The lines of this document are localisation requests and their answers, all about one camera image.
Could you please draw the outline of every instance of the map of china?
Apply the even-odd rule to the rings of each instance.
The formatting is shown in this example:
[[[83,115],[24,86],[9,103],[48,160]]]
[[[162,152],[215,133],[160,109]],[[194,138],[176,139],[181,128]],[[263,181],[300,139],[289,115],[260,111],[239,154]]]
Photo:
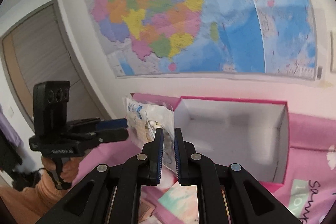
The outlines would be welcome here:
[[[91,14],[110,41],[130,38],[139,59],[153,52],[171,60],[197,36],[202,4],[203,0],[94,0]]]

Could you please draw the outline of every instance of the device handle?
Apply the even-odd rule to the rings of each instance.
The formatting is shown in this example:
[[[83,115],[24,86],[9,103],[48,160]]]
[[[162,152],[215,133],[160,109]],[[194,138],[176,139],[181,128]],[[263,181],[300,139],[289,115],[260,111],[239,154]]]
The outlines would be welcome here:
[[[56,170],[48,171],[49,176],[52,178],[55,187],[57,190],[68,190],[71,187],[71,183],[69,182],[64,182],[63,179],[61,178],[61,173],[63,170],[63,164],[65,164],[67,161],[69,161],[70,158],[56,158],[52,159],[52,161],[56,165]]]

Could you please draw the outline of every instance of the black cable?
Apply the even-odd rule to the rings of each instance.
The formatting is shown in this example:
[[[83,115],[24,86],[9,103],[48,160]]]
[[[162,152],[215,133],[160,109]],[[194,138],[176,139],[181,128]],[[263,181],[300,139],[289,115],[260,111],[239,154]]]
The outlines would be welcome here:
[[[36,186],[36,184],[37,184],[37,182],[36,182],[37,174],[39,174],[39,172],[40,172],[41,170],[45,170],[45,168],[42,167],[42,168],[40,168],[39,170],[37,170],[37,171],[35,172],[34,179],[33,179],[33,188],[34,188],[34,187]]]

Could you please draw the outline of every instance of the camera lens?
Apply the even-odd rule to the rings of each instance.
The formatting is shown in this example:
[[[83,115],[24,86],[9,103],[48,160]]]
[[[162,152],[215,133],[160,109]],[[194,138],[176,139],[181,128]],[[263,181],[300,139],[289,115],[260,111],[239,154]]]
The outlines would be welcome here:
[[[69,90],[68,90],[68,89],[66,89],[66,90],[64,91],[64,98],[65,98],[65,99],[68,99],[68,98],[69,98]]]
[[[50,90],[48,92],[48,102],[51,103],[54,100],[54,92]]]
[[[58,89],[57,91],[56,91],[56,101],[60,101],[60,100],[62,100],[62,96],[63,96],[63,92],[62,92],[62,90],[61,89]]]

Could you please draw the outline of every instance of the door frame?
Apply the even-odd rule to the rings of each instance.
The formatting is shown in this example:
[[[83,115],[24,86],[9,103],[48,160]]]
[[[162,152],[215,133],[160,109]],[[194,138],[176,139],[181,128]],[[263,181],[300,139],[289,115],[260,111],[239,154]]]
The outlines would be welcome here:
[[[32,12],[28,13],[26,16],[24,16],[23,18],[21,18],[18,22],[16,22],[13,26],[11,26],[1,37],[0,37],[0,58],[1,58],[1,62],[2,62],[2,66],[4,68],[4,74],[7,80],[7,84],[9,86],[9,89],[11,91],[12,96],[14,97],[14,100],[16,102],[16,105],[18,106],[21,114],[23,115],[24,119],[26,120],[26,122],[28,123],[28,125],[30,126],[30,128],[34,131],[34,123],[32,118],[30,117],[30,115],[26,112],[26,109],[23,107],[22,102],[19,98],[19,96],[17,95],[16,89],[12,83],[10,74],[8,72],[8,67],[7,67],[7,63],[5,60],[5,54],[4,54],[4,48],[3,48],[3,40],[4,38],[9,35],[11,33],[11,31],[13,31],[18,25],[20,25],[22,22],[24,22],[25,20],[27,20],[28,18],[30,18],[32,15],[38,13],[39,11],[45,9],[48,6],[52,6],[53,10],[54,10],[54,14],[56,17],[56,22],[58,25],[58,29],[59,32],[61,34],[61,37],[63,39],[63,43],[65,45],[65,48],[67,49],[68,53],[69,53],[69,57],[70,60],[76,70],[76,72],[78,73],[78,76],[80,78],[80,80],[83,82],[83,85],[85,87],[85,89],[87,90],[89,96],[91,97],[91,99],[93,100],[93,102],[95,103],[95,105],[97,106],[98,110],[100,111],[100,113],[103,115],[102,118],[109,120],[111,119],[111,116],[109,115],[109,113],[106,111],[105,107],[103,106],[103,104],[100,102],[98,96],[96,95],[94,89],[92,88],[88,78],[86,77],[85,72],[82,69],[82,66],[80,65],[77,56],[75,54],[75,51],[71,45],[71,42],[69,40],[67,31],[65,29],[64,23],[63,23],[63,19],[62,19],[62,15],[59,9],[59,5],[58,5],[58,0],[51,0],[43,5],[41,5],[40,7],[38,7],[37,9],[33,10]]]

